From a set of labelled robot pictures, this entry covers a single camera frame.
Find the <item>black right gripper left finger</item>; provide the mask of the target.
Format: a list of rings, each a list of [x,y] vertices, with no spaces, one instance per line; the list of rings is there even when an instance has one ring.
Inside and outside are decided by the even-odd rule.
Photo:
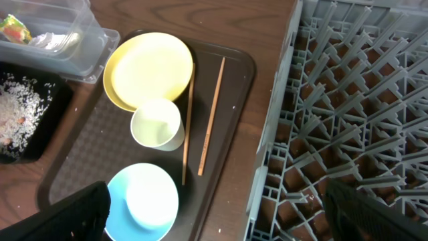
[[[110,193],[97,181],[14,225],[2,241],[101,240],[110,211]]]

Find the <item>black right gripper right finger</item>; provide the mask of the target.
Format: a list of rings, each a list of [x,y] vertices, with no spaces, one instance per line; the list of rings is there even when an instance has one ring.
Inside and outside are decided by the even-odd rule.
[[[334,240],[427,239],[427,226],[399,214],[392,208],[331,179],[326,186],[323,207]]]

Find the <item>light blue bowl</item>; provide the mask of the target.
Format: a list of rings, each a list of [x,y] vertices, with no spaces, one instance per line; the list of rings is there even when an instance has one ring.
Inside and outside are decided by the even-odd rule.
[[[119,171],[108,183],[110,213],[105,231],[115,241],[162,240],[172,228],[179,195],[171,176],[150,163]]]

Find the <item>white paper cup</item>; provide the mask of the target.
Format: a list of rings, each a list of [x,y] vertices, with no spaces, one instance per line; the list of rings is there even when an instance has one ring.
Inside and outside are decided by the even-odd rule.
[[[130,131],[139,145],[160,151],[174,151],[185,140],[180,110],[164,98],[143,102],[132,115]]]

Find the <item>white tissue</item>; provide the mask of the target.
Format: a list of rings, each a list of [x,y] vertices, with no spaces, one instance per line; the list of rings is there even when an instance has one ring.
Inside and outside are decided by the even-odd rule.
[[[47,32],[34,37],[28,45],[45,50],[57,51],[62,48],[66,49],[72,47],[79,41],[80,34],[75,32],[68,35]]]

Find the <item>green yellow snack wrapper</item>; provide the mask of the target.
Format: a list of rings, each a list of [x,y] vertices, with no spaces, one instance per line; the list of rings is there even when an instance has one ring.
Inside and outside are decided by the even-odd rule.
[[[32,40],[27,27],[11,14],[1,22],[1,33],[15,44],[28,44]]]

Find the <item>grey dishwasher rack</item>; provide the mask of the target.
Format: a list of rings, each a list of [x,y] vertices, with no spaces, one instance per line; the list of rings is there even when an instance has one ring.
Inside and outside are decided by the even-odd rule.
[[[295,2],[242,238],[330,240],[331,179],[427,223],[426,1]]]

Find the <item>black food waste tray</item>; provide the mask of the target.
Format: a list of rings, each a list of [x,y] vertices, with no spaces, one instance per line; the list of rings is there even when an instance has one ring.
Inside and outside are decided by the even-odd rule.
[[[28,79],[37,79],[39,81],[39,84],[35,85],[37,92],[41,92],[42,84],[55,84],[55,87],[51,90],[51,96],[53,99],[43,114],[41,122],[38,124],[35,133],[31,136],[29,144],[24,149],[23,154],[16,159],[6,157],[1,154],[2,164],[29,163],[37,161],[45,151],[63,113],[68,107],[73,96],[73,90],[57,74],[53,74],[51,72],[2,62],[1,76],[4,73],[12,73],[18,79],[24,76]]]

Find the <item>clear plastic waste bin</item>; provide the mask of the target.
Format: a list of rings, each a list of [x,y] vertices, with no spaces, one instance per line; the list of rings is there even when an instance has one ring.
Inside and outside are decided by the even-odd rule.
[[[120,34],[100,26],[90,2],[1,0],[1,61],[95,83]]]

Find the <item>dark brown serving tray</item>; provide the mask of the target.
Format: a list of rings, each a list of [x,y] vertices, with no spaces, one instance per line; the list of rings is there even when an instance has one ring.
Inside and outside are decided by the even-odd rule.
[[[95,181],[109,181],[135,163],[159,165],[174,179],[180,208],[167,240],[197,240],[227,156],[233,133],[255,76],[253,58],[240,50],[187,38],[196,64],[189,157],[182,185],[183,148],[166,152],[139,145],[130,132],[131,113],[115,106],[97,84],[65,145],[39,185],[36,202],[44,210]],[[222,58],[225,67],[202,176],[198,168]],[[187,113],[188,94],[177,100]]]

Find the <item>pile of rice and peanuts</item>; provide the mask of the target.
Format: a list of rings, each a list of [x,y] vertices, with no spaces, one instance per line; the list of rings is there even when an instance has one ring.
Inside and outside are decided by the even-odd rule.
[[[37,92],[35,78],[1,76],[1,154],[18,158],[28,146],[41,118],[51,103],[55,84],[42,84]]]

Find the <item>wooden chopstick right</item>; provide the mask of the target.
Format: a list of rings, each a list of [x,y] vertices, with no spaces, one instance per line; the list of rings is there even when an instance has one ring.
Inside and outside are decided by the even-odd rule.
[[[209,141],[211,138],[211,132],[212,132],[212,128],[213,128],[213,123],[214,123],[214,118],[215,118],[215,113],[216,113],[216,108],[217,108],[217,102],[218,102],[219,93],[220,93],[220,89],[221,89],[221,83],[222,83],[222,79],[223,79],[224,67],[225,67],[225,57],[222,58],[221,66],[219,69],[219,74],[217,77],[216,88],[215,88],[215,92],[213,95],[213,102],[211,105],[211,112],[209,115],[209,122],[207,125],[207,131],[205,134],[205,139],[204,139],[204,143],[203,143],[203,150],[201,153],[201,159],[200,159],[199,168],[198,168],[198,176],[203,175],[204,168],[205,168],[205,162],[207,159],[207,153],[208,153],[208,149],[209,149]]]

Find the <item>wooden chopstick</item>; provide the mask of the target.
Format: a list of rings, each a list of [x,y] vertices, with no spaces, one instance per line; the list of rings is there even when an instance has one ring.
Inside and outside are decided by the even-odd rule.
[[[193,72],[189,82],[189,96],[188,96],[188,105],[187,105],[187,117],[186,117],[186,127],[185,127],[185,140],[183,147],[183,172],[182,172],[182,185],[185,185],[186,175],[187,175],[187,161],[188,161],[188,152],[189,152],[189,139],[190,139],[190,130],[191,130],[191,115],[192,115],[192,105],[193,105],[193,91],[195,85],[195,70],[196,66],[193,64]]]
[[[225,67],[225,57],[222,58],[221,66],[219,69],[219,74],[217,77],[216,88],[215,88],[215,92],[213,95],[213,102],[211,105],[211,112],[209,115],[209,122],[207,125],[207,131],[205,134],[205,139],[204,139],[204,143],[203,143],[203,150],[201,153],[201,159],[200,159],[199,168],[198,168],[198,176],[203,175],[204,168],[205,168],[205,162],[207,159],[207,153],[208,153],[208,149],[209,149],[209,141],[211,138],[211,132],[212,132],[212,128],[213,128],[213,123],[214,123],[214,118],[215,118],[215,113],[216,113],[216,108],[217,108],[217,102],[218,102],[219,93],[220,93],[220,89],[221,89],[221,83],[222,83],[222,79],[223,79],[224,67]]]

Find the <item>yellow plate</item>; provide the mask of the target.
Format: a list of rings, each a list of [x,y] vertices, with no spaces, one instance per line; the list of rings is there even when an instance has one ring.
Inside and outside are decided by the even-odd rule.
[[[103,87],[118,108],[134,112],[151,98],[176,100],[193,75],[190,48],[167,33],[149,32],[130,38],[108,59]]]

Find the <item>wooden chopstick left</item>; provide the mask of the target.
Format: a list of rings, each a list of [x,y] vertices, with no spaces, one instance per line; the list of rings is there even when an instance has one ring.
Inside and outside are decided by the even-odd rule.
[[[189,152],[189,139],[190,139],[190,130],[191,130],[191,115],[192,115],[192,105],[193,105],[193,91],[195,85],[195,70],[196,66],[193,64],[193,72],[189,82],[189,96],[188,96],[188,105],[187,105],[187,117],[186,117],[186,127],[185,127],[185,140],[183,147],[183,172],[182,172],[182,185],[185,185],[186,175],[187,175],[187,161],[188,161],[188,152]]]

